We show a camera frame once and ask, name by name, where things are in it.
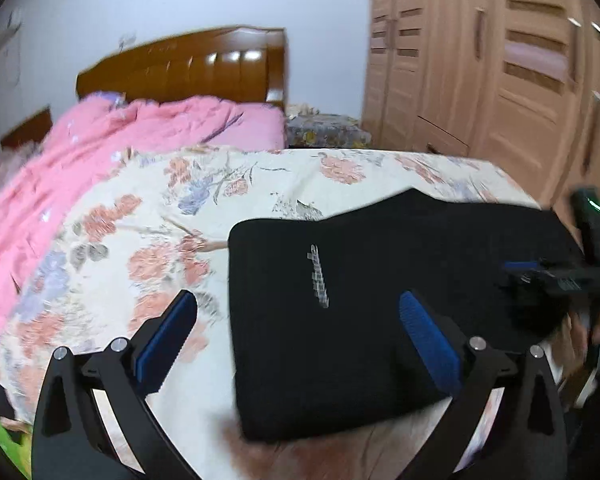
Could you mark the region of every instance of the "wooden bed frame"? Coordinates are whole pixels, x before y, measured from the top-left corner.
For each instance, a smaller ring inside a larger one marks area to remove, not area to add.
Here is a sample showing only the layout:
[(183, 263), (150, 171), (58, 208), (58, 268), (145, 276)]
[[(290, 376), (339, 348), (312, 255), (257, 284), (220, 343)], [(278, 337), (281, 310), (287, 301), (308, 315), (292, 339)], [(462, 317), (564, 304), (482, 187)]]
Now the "wooden bed frame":
[(47, 107), (11, 130), (0, 140), (0, 146), (14, 150), (29, 141), (42, 142), (53, 125), (51, 110)]
[(179, 101), (213, 95), (236, 102), (285, 106), (283, 28), (246, 25), (172, 36), (106, 57), (82, 72), (79, 98), (114, 91), (127, 101)]

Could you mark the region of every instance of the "bed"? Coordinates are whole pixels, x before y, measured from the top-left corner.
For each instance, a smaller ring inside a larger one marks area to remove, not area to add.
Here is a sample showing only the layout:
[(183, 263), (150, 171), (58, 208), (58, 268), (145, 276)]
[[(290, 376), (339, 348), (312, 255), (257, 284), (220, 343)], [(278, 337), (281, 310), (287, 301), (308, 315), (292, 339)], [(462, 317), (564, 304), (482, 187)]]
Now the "bed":
[[(184, 47), (190, 39), (176, 38), (103, 60), (78, 76), (78, 95), (104, 90), (163, 101), (214, 92), (283, 106), (279, 30), (197, 34), (199, 46)], [(215, 67), (210, 56), (221, 59), (218, 67), (209, 68)], [(247, 56), (253, 66), (243, 68), (241, 61), (238, 70), (232, 64)], [(240, 437), (226, 291), (229, 230), (249, 218), (325, 218), (410, 187), (446, 200), (537, 204), (503, 171), (465, 158), (371, 150), (248, 152), (207, 143), (163, 151), (129, 146), (116, 152), (107, 173), (55, 226), (50, 245), (19, 287), (13, 313), (0, 327), (0, 384), (16, 418), (33, 422), (55, 347), (76, 353), (104, 348), (160, 314), (186, 288), (197, 297), (198, 322), (148, 404), (202, 478), (395, 478), (448, 401), (399, 420), (287, 445), (256, 446)], [(465, 463), (484, 442), (501, 394), (492, 394)], [(106, 398), (99, 396), (98, 403), (121, 460), (138, 467)]]
[(47, 109), (5, 137), (5, 146), (41, 141), (43, 150), (0, 182), (0, 332), (64, 215), (133, 149), (284, 147), (285, 56), (281, 28), (228, 26), (144, 44), (78, 75), (80, 102), (53, 126)]

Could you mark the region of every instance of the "wardrobe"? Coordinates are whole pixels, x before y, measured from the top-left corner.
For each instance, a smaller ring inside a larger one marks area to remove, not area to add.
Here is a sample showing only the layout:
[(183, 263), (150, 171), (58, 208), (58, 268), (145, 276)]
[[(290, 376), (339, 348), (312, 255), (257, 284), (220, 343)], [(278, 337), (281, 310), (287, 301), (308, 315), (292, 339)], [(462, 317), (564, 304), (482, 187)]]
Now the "wardrobe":
[(362, 126), (383, 150), (481, 158), (570, 222), (600, 188), (594, 0), (372, 0)]

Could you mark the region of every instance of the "hand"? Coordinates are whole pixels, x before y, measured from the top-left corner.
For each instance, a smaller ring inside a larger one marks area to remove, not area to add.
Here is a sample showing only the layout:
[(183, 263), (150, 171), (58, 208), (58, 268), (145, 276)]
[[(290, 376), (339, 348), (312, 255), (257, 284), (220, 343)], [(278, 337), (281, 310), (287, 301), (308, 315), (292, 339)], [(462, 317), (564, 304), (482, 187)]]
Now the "hand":
[[(569, 317), (571, 319), (571, 342), (573, 343), (573, 349), (576, 354), (583, 356), (587, 352), (589, 334), (576, 313), (570, 312)], [(591, 338), (594, 343), (600, 343), (600, 319), (598, 320), (598, 324), (593, 327)]]

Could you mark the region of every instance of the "floral bedspread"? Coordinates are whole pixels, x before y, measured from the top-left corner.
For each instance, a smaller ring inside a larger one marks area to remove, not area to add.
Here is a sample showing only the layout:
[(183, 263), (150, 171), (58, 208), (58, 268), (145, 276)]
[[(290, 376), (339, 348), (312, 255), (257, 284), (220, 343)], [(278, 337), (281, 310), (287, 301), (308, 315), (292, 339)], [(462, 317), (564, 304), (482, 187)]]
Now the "floral bedspread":
[[(117, 336), (131, 336), (187, 288), (198, 299), (198, 322), (148, 403), (202, 478), (393, 480), (448, 401), (327, 438), (280, 446), (240, 438), (226, 240), (245, 219), (320, 219), (410, 187), (447, 200), (536, 205), (503, 171), (464, 158), (204, 146), (132, 154), (74, 206), (0, 338), (0, 382), (17, 416), (32, 422), (55, 347), (100, 350)], [(492, 394), (464, 461), (483, 443), (500, 395)], [(134, 464), (106, 398), (98, 402), (122, 460)]]

